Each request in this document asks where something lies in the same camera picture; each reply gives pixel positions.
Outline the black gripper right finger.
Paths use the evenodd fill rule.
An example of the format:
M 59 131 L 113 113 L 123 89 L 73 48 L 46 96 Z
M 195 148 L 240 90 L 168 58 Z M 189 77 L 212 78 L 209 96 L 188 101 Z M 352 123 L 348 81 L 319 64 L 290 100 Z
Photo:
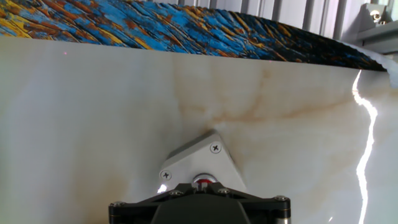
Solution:
M 206 192 L 239 202 L 251 223 L 265 221 L 265 223 L 291 224 L 291 201 L 286 196 L 260 198 L 227 188 L 220 182 L 207 184 Z

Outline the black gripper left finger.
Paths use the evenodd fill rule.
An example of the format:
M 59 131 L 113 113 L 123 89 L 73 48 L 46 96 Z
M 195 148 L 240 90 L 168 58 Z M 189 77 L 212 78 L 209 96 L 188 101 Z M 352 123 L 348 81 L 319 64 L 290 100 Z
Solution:
M 195 188 L 191 184 L 178 184 L 176 188 L 145 199 L 137 203 L 117 201 L 108 206 L 108 223 L 150 223 L 157 209 L 172 199 L 193 194 Z

